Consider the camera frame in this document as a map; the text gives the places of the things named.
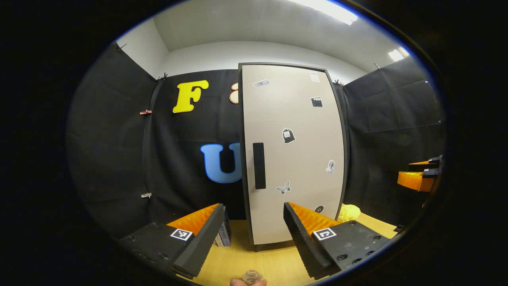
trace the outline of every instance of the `glass jar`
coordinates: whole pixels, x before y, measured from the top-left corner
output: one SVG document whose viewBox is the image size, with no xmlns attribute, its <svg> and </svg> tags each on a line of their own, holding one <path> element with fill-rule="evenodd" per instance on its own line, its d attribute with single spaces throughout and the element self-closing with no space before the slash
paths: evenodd
<svg viewBox="0 0 508 286">
<path fill-rule="evenodd" d="M 256 282 L 256 280 L 264 280 L 263 276 L 259 274 L 256 270 L 248 270 L 242 277 L 242 280 L 247 284 L 251 285 Z"/>
</svg>

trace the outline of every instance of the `ceiling light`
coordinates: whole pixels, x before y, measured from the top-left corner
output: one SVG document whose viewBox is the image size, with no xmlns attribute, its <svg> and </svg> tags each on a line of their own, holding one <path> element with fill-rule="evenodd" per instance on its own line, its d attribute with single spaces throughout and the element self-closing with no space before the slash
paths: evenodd
<svg viewBox="0 0 508 286">
<path fill-rule="evenodd" d="M 405 58 L 405 57 L 407 57 L 407 56 L 409 56 L 409 53 L 408 53 L 408 52 L 406 51 L 406 49 L 404 49 L 403 47 L 398 48 L 398 49 L 397 49 L 397 51 L 399 51 L 399 53 L 400 53 L 401 55 L 403 55 L 403 56 L 404 56 L 404 58 Z"/>
<path fill-rule="evenodd" d="M 314 10 L 318 10 L 328 16 L 343 22 L 344 24 L 351 25 L 358 17 L 350 11 L 342 8 L 334 2 L 327 0 L 287 0 L 303 6 L 307 6 Z"/>
<path fill-rule="evenodd" d="M 388 55 L 394 60 L 394 61 L 398 61 L 398 60 L 401 60 L 404 58 L 404 56 L 397 50 L 393 50 L 391 52 L 388 53 Z"/>
</svg>

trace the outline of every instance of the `screw hole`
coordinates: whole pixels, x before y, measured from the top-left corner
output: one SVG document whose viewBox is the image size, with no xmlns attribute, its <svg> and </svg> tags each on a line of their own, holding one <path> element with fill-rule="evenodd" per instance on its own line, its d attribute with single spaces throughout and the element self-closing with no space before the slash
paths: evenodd
<svg viewBox="0 0 508 286">
<path fill-rule="evenodd" d="M 339 260 L 339 261 L 344 260 L 346 258 L 347 258 L 347 254 L 342 254 L 342 255 L 337 256 L 337 260 Z"/>
</svg>

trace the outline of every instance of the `hand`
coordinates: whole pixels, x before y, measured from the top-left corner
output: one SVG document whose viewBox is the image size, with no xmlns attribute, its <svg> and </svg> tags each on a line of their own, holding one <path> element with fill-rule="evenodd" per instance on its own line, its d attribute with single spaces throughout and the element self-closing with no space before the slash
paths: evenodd
<svg viewBox="0 0 508 286">
<path fill-rule="evenodd" d="M 247 286 L 245 282 L 241 279 L 231 279 L 230 286 Z M 250 286 L 266 286 L 266 282 L 258 280 L 254 283 L 252 283 Z"/>
</svg>

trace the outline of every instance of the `clapperboard sticker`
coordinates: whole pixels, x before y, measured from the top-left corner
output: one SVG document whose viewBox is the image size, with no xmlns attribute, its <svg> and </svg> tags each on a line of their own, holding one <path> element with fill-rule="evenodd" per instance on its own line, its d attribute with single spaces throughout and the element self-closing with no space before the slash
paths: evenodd
<svg viewBox="0 0 508 286">
<path fill-rule="evenodd" d="M 321 96 L 311 97 L 310 100 L 312 101 L 312 106 L 323 107 L 323 102 L 321 101 Z"/>
<path fill-rule="evenodd" d="M 192 232 L 184 231 L 184 230 L 181 230 L 181 229 L 177 228 L 171 234 L 171 237 L 187 241 L 187 239 L 189 239 L 189 237 L 191 237 L 191 235 L 192 235 Z"/>
<path fill-rule="evenodd" d="M 331 237 L 334 237 L 337 235 L 329 227 L 325 228 L 324 230 L 315 231 L 314 234 L 316 235 L 317 239 L 319 239 L 319 240 L 324 240 L 324 239 L 331 238 Z"/>
</svg>

